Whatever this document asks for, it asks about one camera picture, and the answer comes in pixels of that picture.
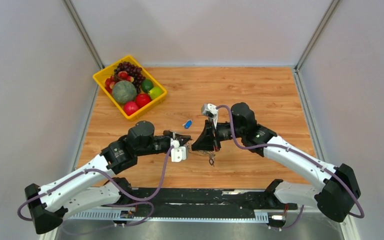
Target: yellow basket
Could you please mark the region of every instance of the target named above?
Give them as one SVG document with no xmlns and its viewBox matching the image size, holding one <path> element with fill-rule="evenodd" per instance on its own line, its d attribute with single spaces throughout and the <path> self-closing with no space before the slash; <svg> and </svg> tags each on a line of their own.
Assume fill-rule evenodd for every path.
<svg viewBox="0 0 384 240">
<path fill-rule="evenodd" d="M 121 62 L 129 62 L 139 68 L 142 68 L 142 75 L 146 78 L 152 81 L 152 84 L 154 87 L 160 87 L 162 89 L 162 94 L 159 95 L 157 98 L 146 104 L 144 107 L 137 110 L 132 115 L 128 116 L 125 111 L 123 111 L 123 105 L 120 105 L 116 102 L 116 100 L 113 98 L 113 96 L 105 89 L 105 80 L 109 78 L 111 75 L 114 74 L 114 70 L 118 67 L 119 63 Z M 145 70 L 132 56 L 127 55 L 123 57 L 122 59 L 114 62 L 112 65 L 107 66 L 106 68 L 100 70 L 99 72 L 95 73 L 93 75 L 93 79 L 95 79 L 96 83 L 100 86 L 100 88 L 106 93 L 106 95 L 111 99 L 111 101 L 115 104 L 115 106 L 120 110 L 120 112 L 124 115 L 124 117 L 130 121 L 134 121 L 138 119 L 140 116 L 144 115 L 146 112 L 148 112 L 150 109 L 158 105 L 159 103 L 162 103 L 166 97 L 167 97 L 167 90 L 157 81 L 154 77 L 151 76 L 149 72 Z"/>
</svg>

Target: gray floor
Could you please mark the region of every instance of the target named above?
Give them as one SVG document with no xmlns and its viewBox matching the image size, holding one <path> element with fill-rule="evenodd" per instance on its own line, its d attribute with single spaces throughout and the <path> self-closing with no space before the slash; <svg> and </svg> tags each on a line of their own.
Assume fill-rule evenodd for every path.
<svg viewBox="0 0 384 240">
<path fill-rule="evenodd" d="M 288 213 L 286 225 L 296 213 Z M 103 220 L 68 220 L 64 226 L 71 233 L 85 233 L 111 225 Z M 343 240 L 339 223 L 321 213 L 305 213 L 292 229 L 277 232 L 259 223 L 202 223 L 149 221 L 132 227 L 111 227 L 82 236 L 71 236 L 60 229 L 57 240 Z"/>
</svg>

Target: blue object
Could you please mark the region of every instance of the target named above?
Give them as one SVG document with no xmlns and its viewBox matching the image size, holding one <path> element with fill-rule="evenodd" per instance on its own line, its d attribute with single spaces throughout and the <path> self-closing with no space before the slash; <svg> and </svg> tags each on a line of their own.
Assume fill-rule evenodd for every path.
<svg viewBox="0 0 384 240">
<path fill-rule="evenodd" d="M 185 124 L 183 124 L 184 129 L 188 129 L 192 125 L 192 120 L 188 120 Z"/>
</svg>

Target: gray wall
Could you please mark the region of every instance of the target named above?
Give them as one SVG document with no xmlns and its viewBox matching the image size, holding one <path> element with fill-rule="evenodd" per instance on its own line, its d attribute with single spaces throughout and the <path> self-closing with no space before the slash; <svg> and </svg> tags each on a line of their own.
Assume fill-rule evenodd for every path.
<svg viewBox="0 0 384 240">
<path fill-rule="evenodd" d="M 62 1 L 0 1 L 0 239 L 39 238 L 24 187 L 68 173 L 96 71 Z"/>
<path fill-rule="evenodd" d="M 100 58 L 295 65 L 331 0 L 73 0 Z"/>
<path fill-rule="evenodd" d="M 357 176 L 361 239 L 384 239 L 384 1 L 342 1 L 302 77 L 325 156 Z"/>
</svg>

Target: wooden tabletop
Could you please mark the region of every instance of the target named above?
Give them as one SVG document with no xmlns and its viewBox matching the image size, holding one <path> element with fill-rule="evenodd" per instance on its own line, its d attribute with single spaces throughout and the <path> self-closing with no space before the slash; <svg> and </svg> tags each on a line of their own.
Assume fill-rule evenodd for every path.
<svg viewBox="0 0 384 240">
<path fill-rule="evenodd" d="M 155 126 L 155 135 L 171 130 L 191 135 L 201 134 L 206 117 L 204 103 L 232 106 L 245 102 L 255 112 L 261 125 L 272 129 L 295 147 L 314 154 L 309 130 L 301 108 L 292 72 L 285 67 L 148 67 L 148 72 L 168 91 L 166 100 L 139 120 Z M 225 109 L 219 122 L 228 121 Z M 192 119 L 189 129 L 182 124 Z M 137 121 L 128 121 L 100 90 L 85 137 L 78 167 L 127 134 Z M 216 153 L 215 165 L 207 156 L 189 154 L 182 162 L 171 162 L 163 187 L 264 189 L 274 179 L 306 183 L 298 174 L 281 164 L 247 150 L 233 141 L 223 141 Z M 164 154 L 141 156 L 137 165 L 121 172 L 133 187 L 156 187 L 160 181 Z"/>
</svg>

